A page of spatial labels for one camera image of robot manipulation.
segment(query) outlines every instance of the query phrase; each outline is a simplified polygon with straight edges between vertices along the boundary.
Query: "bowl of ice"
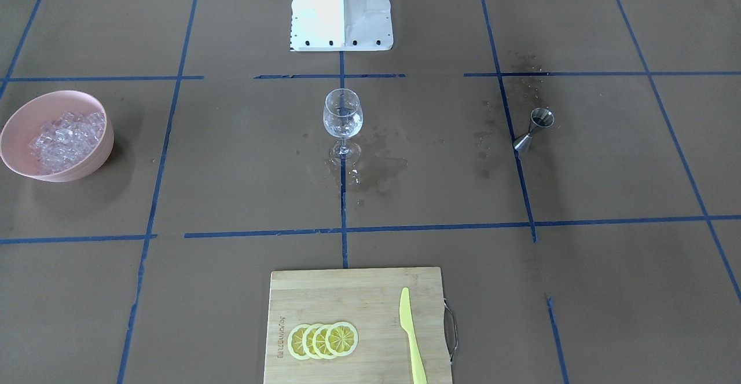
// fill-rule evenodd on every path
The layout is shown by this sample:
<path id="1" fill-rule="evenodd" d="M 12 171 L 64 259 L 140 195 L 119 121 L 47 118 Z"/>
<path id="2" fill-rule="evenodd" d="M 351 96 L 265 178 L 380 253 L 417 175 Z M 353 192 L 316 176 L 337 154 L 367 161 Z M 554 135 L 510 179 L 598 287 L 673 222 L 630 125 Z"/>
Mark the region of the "bowl of ice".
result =
<path id="1" fill-rule="evenodd" d="M 11 170 L 43 181 L 90 175 L 108 159 L 113 126 L 93 96 L 62 90 L 26 103 L 0 133 L 0 157 Z"/>

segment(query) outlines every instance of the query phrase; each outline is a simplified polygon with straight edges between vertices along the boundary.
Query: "wooden cutting board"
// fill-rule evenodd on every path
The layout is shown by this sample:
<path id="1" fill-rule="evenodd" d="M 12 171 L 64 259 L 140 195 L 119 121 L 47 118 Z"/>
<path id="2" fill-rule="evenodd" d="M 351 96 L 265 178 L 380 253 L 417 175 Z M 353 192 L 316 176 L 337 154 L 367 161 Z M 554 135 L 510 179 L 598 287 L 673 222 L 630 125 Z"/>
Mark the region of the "wooden cutting board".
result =
<path id="1" fill-rule="evenodd" d="M 399 298 L 409 287 L 419 353 L 429 384 L 452 384 L 439 268 L 273 271 L 267 313 L 265 384 L 412 384 Z M 347 357 L 297 360 L 288 334 L 302 323 L 349 321 L 358 345 Z"/>

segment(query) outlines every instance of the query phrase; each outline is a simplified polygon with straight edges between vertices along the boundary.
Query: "lemon slice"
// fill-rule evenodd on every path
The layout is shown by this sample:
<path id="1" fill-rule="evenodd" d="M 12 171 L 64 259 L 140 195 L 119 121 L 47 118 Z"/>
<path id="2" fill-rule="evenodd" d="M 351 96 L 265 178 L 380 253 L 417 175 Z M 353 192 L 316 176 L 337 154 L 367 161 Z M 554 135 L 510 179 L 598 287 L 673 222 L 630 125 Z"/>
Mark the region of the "lemon slice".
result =
<path id="1" fill-rule="evenodd" d="M 306 323 L 298 325 L 288 334 L 288 353 L 297 360 L 308 360 L 310 358 L 306 354 L 304 345 L 302 344 L 302 338 L 308 327 Z"/>
<path id="2" fill-rule="evenodd" d="M 358 345 L 358 330 L 352 323 L 338 321 L 329 328 L 325 343 L 332 355 L 347 357 Z"/>
<path id="3" fill-rule="evenodd" d="M 306 331 L 304 332 L 304 336 L 301 337 L 301 347 L 304 350 L 304 352 L 310 357 L 314 358 L 315 360 L 320 360 L 322 357 L 317 355 L 317 352 L 314 350 L 314 334 L 317 332 L 317 329 L 324 326 L 323 323 L 314 323 L 313 325 L 306 328 Z"/>
<path id="4" fill-rule="evenodd" d="M 323 360 L 333 360 L 337 358 L 337 355 L 329 352 L 329 349 L 327 348 L 327 334 L 332 327 L 333 325 L 324 325 L 321 328 L 318 328 L 311 339 L 315 352 L 317 352 L 317 355 L 319 355 Z"/>

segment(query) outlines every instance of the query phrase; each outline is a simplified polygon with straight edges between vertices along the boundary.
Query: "cutting board handle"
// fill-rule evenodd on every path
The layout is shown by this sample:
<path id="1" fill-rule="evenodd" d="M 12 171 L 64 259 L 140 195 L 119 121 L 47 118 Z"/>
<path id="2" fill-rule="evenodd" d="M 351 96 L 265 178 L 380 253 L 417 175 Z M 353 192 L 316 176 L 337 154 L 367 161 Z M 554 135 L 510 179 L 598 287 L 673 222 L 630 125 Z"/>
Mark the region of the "cutting board handle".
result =
<path id="1" fill-rule="evenodd" d="M 453 365 L 453 358 L 456 355 L 456 352 L 458 351 L 458 322 L 456 321 L 456 315 L 453 313 L 453 310 L 450 309 L 450 306 L 447 305 L 447 299 L 445 297 L 442 298 L 442 304 L 445 306 L 445 313 L 450 315 L 450 325 L 453 326 L 453 347 L 450 348 L 450 339 L 447 337 L 447 323 L 443 321 L 443 331 L 445 332 L 445 345 L 447 345 L 447 352 L 450 353 L 450 365 Z"/>

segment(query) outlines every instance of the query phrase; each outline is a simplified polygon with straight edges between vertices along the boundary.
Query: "blue tape line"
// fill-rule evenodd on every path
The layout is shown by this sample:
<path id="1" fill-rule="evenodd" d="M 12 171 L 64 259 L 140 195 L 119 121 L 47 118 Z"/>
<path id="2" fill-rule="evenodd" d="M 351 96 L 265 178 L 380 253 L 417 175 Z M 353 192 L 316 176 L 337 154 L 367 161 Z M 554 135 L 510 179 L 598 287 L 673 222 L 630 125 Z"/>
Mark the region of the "blue tape line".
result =
<path id="1" fill-rule="evenodd" d="M 713 241 L 715 242 L 715 248 L 718 250 L 718 254 L 720 255 L 720 260 L 723 261 L 723 266 L 725 266 L 725 272 L 728 274 L 728 278 L 731 279 L 733 290 L 736 291 L 736 297 L 738 298 L 739 303 L 741 303 L 741 288 L 739 288 L 739 283 L 738 281 L 736 281 L 736 276 L 733 275 L 731 264 L 728 263 L 728 258 L 726 258 L 725 256 L 725 250 L 723 250 L 723 246 L 720 245 L 720 239 L 718 239 L 718 234 L 715 233 L 715 227 L 710 221 L 710 218 L 707 218 L 706 223 L 707 228 L 710 229 L 710 234 L 713 237 Z"/>
<path id="2" fill-rule="evenodd" d="M 59 242 L 105 242 L 105 241 L 140 241 L 154 238 L 156 235 L 105 235 L 105 236 L 56 236 L 50 238 L 14 238 L 0 239 L 1 245 L 6 244 L 52 244 Z"/>
<path id="3" fill-rule="evenodd" d="M 263 74 L 252 80 L 287 80 L 291 78 L 405 78 L 404 73 L 399 74 Z"/>
<path id="4" fill-rule="evenodd" d="M 131 336 L 134 331 L 134 321 L 137 318 L 137 310 L 138 310 L 138 299 L 141 295 L 141 283 L 144 280 L 144 262 L 146 260 L 146 254 L 149 252 L 149 241 L 150 239 L 145 239 L 144 245 L 141 247 L 141 259 L 140 259 L 140 268 L 138 269 L 137 273 L 137 294 L 134 298 L 134 304 L 131 305 L 131 311 L 129 313 L 129 323 L 127 323 L 126 328 L 126 339 L 124 340 L 124 352 L 121 356 L 121 365 L 119 366 L 119 376 L 116 380 L 117 384 L 123 384 L 124 382 L 124 373 L 126 371 L 126 364 L 129 357 L 129 349 L 131 348 Z"/>
<path id="5" fill-rule="evenodd" d="M 344 89 L 344 51 L 339 52 L 339 88 Z M 347 162 L 344 157 L 340 159 L 339 165 L 342 175 L 340 176 L 339 188 L 339 214 L 342 219 L 342 268 L 349 267 L 347 263 Z"/>
<path id="6" fill-rule="evenodd" d="M 130 75 L 130 76 L 101 76 L 101 77 L 18 77 L 10 78 L 10 82 L 35 81 L 149 81 L 149 80 L 203 80 L 203 75 Z"/>
<path id="7" fill-rule="evenodd" d="M 347 268 L 349 267 L 349 264 L 347 263 L 347 200 L 346 200 L 347 189 L 345 188 L 346 186 L 345 181 L 346 181 L 347 176 L 345 175 L 345 170 L 346 170 L 345 159 L 343 158 L 340 161 L 341 161 L 340 170 L 342 171 L 340 192 L 339 192 L 340 194 L 340 200 L 339 200 L 340 201 L 340 215 L 342 218 L 342 228 L 341 228 L 342 268 Z"/>
<path id="8" fill-rule="evenodd" d="M 741 75 L 741 72 L 651 72 L 651 75 Z"/>
<path id="9" fill-rule="evenodd" d="M 18 42 L 16 53 L 13 55 L 13 59 L 10 62 L 10 67 L 8 67 L 8 72 L 5 74 L 5 80 L 2 82 L 2 86 L 0 86 L 0 99 L 2 99 L 3 94 L 5 94 L 5 88 L 8 87 L 8 81 L 13 75 L 13 69 L 15 69 L 16 64 L 18 63 L 18 57 L 21 55 L 21 49 L 23 49 L 23 44 L 26 42 L 26 37 L 28 36 L 31 25 L 34 23 L 34 18 L 36 17 L 36 13 L 39 11 L 39 6 L 41 4 L 42 0 L 36 0 L 36 3 L 34 4 L 34 9 L 31 11 L 31 16 L 28 18 L 26 28 L 23 30 L 21 41 Z"/>
<path id="10" fill-rule="evenodd" d="M 175 107 L 177 106 L 178 102 L 178 96 L 180 92 L 180 83 L 182 82 L 183 77 L 183 69 L 185 69 L 185 60 L 188 56 L 188 44 L 190 43 L 190 33 L 193 30 L 193 18 L 196 16 L 196 6 L 198 5 L 198 0 L 193 0 L 193 3 L 190 6 L 190 17 L 188 18 L 188 27 L 185 31 L 185 40 L 183 41 L 183 49 L 182 54 L 180 55 L 180 66 L 178 67 L 178 78 L 175 80 L 175 90 L 173 93 L 173 102 L 170 105 L 170 115 L 167 118 L 167 130 L 165 130 L 164 133 L 164 144 L 162 145 L 162 154 L 160 156 L 159 160 L 159 169 L 157 170 L 157 179 L 154 185 L 154 193 L 152 195 L 152 207 L 150 209 L 150 215 L 149 215 L 149 221 L 146 225 L 146 234 L 150 236 L 152 234 L 152 228 L 154 226 L 154 215 L 157 210 L 157 201 L 159 200 L 159 189 L 162 185 L 162 173 L 164 173 L 164 163 L 167 159 L 167 147 L 170 143 L 170 132 L 173 128 L 173 117 L 175 115 Z M 140 299 L 140 293 L 141 293 L 141 285 L 144 280 L 144 272 L 145 272 L 145 260 L 146 255 L 149 253 L 149 244 L 150 244 L 150 238 L 146 238 L 144 241 L 144 246 L 141 249 L 141 260 L 140 260 L 140 270 L 138 271 L 138 278 L 137 278 L 137 297 L 134 300 L 134 304 L 131 306 L 131 313 L 129 314 L 129 323 L 128 323 L 128 330 L 126 332 L 126 341 L 124 342 L 124 350 L 121 355 L 121 365 L 119 366 L 119 376 L 117 379 L 117 384 L 123 384 L 124 382 L 124 374 L 126 372 L 126 363 L 129 357 L 129 348 L 131 345 L 131 336 L 133 334 L 133 328 L 135 319 L 137 318 L 137 308 L 138 308 L 138 300 Z"/>
<path id="11" fill-rule="evenodd" d="M 661 109 L 661 114 L 664 117 L 666 127 L 669 129 L 669 135 L 672 136 L 672 141 L 674 141 L 674 146 L 677 148 L 677 153 L 680 155 L 680 159 L 682 160 L 683 167 L 685 167 L 685 172 L 687 173 L 687 177 L 689 178 L 690 184 L 692 186 L 695 197 L 697 199 L 697 203 L 699 204 L 699 207 L 702 210 L 702 215 L 704 216 L 706 220 L 707 228 L 710 229 L 713 240 L 715 241 L 715 247 L 718 250 L 718 254 L 720 254 L 720 258 L 723 261 L 723 265 L 725 265 L 725 271 L 726 273 L 728 273 L 728 278 L 730 278 L 731 284 L 733 284 L 734 291 L 736 291 L 736 297 L 738 297 L 739 302 L 741 302 L 741 289 L 739 289 L 738 281 L 736 281 L 736 276 L 733 275 L 733 270 L 731 269 L 731 265 L 728 263 L 728 259 L 725 257 L 725 251 L 723 250 L 723 246 L 720 245 L 720 240 L 715 234 L 715 228 L 713 227 L 712 220 L 710 216 L 707 214 L 707 208 L 705 206 L 705 203 L 702 201 L 702 197 L 699 193 L 699 189 L 697 188 L 697 183 L 695 182 L 692 172 L 690 171 L 690 167 L 689 167 L 689 164 L 687 163 L 687 159 L 685 158 L 685 154 L 682 152 L 682 147 L 680 146 L 680 141 L 677 138 L 677 134 L 674 133 L 674 128 L 672 126 L 672 123 L 669 120 L 669 114 L 667 114 L 666 109 L 664 107 L 664 102 L 661 100 L 661 96 L 659 95 L 659 89 L 656 88 L 656 83 L 654 83 L 654 77 L 651 75 L 648 69 L 648 64 L 646 63 L 645 57 L 643 56 L 643 51 L 641 51 L 641 47 L 638 44 L 636 35 L 633 32 L 633 27 L 630 26 L 630 21 L 628 20 L 628 15 L 625 14 L 625 9 L 623 9 L 622 7 L 622 2 L 620 0 L 615 0 L 615 1 L 617 2 L 617 6 L 620 9 L 620 14 L 622 15 L 622 19 L 625 21 L 625 25 L 628 28 L 628 32 L 630 33 L 630 38 L 632 38 L 633 44 L 636 46 L 636 51 L 638 51 L 638 56 L 640 57 L 641 62 L 643 63 L 643 67 L 646 70 L 646 73 L 648 73 L 648 82 L 651 84 L 651 89 L 654 91 L 654 96 L 656 96 L 656 101 L 659 104 L 659 109 Z"/>
<path id="12" fill-rule="evenodd" d="M 741 215 L 712 215 L 710 220 L 741 220 Z"/>
<path id="13" fill-rule="evenodd" d="M 358 232 L 404 232 L 404 231 L 459 231 L 465 229 L 529 228 L 526 221 L 503 223 L 469 223 L 461 225 L 406 225 L 406 226 L 361 226 L 347 228 L 350 233 Z"/>
<path id="14" fill-rule="evenodd" d="M 566 360 L 563 357 L 563 348 L 561 347 L 561 336 L 558 333 L 558 324 L 556 324 L 556 316 L 553 314 L 553 301 L 551 296 L 548 296 L 548 316 L 551 318 L 551 329 L 553 329 L 553 340 L 556 342 L 556 351 L 558 352 L 558 362 L 561 365 L 561 376 L 563 377 L 563 384 L 568 384 L 568 371 L 566 371 Z"/>
<path id="15" fill-rule="evenodd" d="M 559 77 L 559 76 L 615 76 L 646 75 L 646 72 L 466 72 L 463 77 Z"/>
<path id="16" fill-rule="evenodd" d="M 273 80 L 285 78 L 338 78 L 337 74 L 268 74 L 258 75 L 254 80 Z"/>
<path id="17" fill-rule="evenodd" d="M 624 220 L 567 220 L 537 221 L 536 226 L 583 226 L 583 225 L 628 225 L 639 223 L 667 223 L 680 221 L 704 221 L 705 216 L 677 216 L 666 218 L 624 218 Z"/>
<path id="18" fill-rule="evenodd" d="M 233 238 L 238 236 L 288 236 L 288 235 L 312 235 L 315 233 L 340 233 L 341 228 L 322 229 L 293 229 L 286 231 L 241 231 L 241 232 L 198 232 L 186 233 L 185 239 L 193 238 Z"/>
<path id="19" fill-rule="evenodd" d="M 559 77 L 559 76 L 615 76 L 615 75 L 741 75 L 735 71 L 690 72 L 502 72 L 502 77 Z M 497 77 L 495 72 L 465 72 L 463 77 Z"/>
<path id="20" fill-rule="evenodd" d="M 339 87 L 344 89 L 344 51 L 339 52 Z"/>
<path id="21" fill-rule="evenodd" d="M 505 91 L 505 83 L 502 78 L 502 69 L 500 69 L 500 60 L 498 59 L 497 55 L 497 44 L 494 43 L 494 35 L 491 30 L 491 23 L 489 21 L 489 10 L 486 7 L 486 0 L 481 0 L 481 7 L 484 11 L 484 21 L 486 22 L 486 31 L 489 33 L 489 43 L 491 46 L 491 55 L 494 60 L 494 67 L 497 70 L 497 80 L 500 84 L 500 94 L 502 96 L 502 104 L 504 106 L 505 110 L 505 116 L 507 118 L 507 126 L 510 131 L 510 138 L 514 142 L 515 135 L 514 135 L 514 128 L 512 126 L 512 117 L 510 115 L 509 111 L 509 102 L 507 101 L 507 93 Z M 522 200 L 524 201 L 524 207 L 527 210 L 527 220 L 530 221 L 530 233 L 532 233 L 533 236 L 533 242 L 538 242 L 538 234 L 535 231 L 535 221 L 533 220 L 533 211 L 530 207 L 530 198 L 527 194 L 527 186 L 524 182 L 524 173 L 522 172 L 522 163 L 519 160 L 519 154 L 518 152 L 513 149 L 514 154 L 514 160 L 517 164 L 517 175 L 519 176 L 519 186 L 522 189 Z"/>

